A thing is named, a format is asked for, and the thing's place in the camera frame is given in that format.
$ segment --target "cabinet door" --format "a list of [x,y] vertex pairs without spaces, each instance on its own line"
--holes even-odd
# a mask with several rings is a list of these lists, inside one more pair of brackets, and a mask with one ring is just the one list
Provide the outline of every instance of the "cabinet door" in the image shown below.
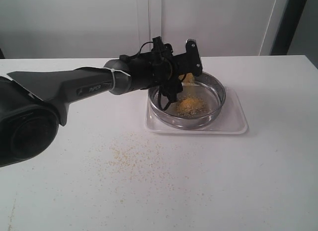
[[7,58],[118,57],[148,40],[148,0],[0,0]]
[[286,1],[162,0],[162,36],[177,53],[194,38],[202,56],[266,55]]

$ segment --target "white tabletop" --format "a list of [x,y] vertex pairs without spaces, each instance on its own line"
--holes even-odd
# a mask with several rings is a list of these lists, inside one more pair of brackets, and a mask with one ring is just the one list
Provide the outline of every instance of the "white tabletop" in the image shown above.
[[[0,74],[107,59],[0,60]],[[304,56],[203,58],[240,136],[146,132],[146,91],[70,106],[36,158],[0,168],[1,231],[317,231],[318,71]]]

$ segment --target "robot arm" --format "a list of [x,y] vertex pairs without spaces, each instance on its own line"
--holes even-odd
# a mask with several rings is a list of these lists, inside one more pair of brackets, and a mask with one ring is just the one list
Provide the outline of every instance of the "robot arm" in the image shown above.
[[176,102],[182,92],[179,76],[202,73],[196,42],[188,40],[186,53],[177,56],[160,37],[151,43],[150,52],[141,53],[141,47],[137,54],[110,60],[104,68],[8,73],[12,80],[0,77],[0,167],[44,151],[59,124],[66,125],[69,105],[78,100],[105,91],[120,95],[159,86],[160,96],[169,101],[163,110]]

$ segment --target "dark door frame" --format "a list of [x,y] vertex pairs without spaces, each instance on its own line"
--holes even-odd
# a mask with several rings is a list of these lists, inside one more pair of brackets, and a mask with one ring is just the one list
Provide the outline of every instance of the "dark door frame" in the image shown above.
[[286,55],[292,43],[307,0],[288,0],[271,55]]

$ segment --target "white tray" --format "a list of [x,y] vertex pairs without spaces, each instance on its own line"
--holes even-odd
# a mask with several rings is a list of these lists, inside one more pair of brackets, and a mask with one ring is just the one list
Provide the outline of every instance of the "white tray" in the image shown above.
[[195,130],[182,130],[170,127],[160,121],[150,109],[147,100],[146,129],[153,133],[162,134],[243,134],[248,124],[236,92],[226,88],[227,97],[217,119],[210,125]]

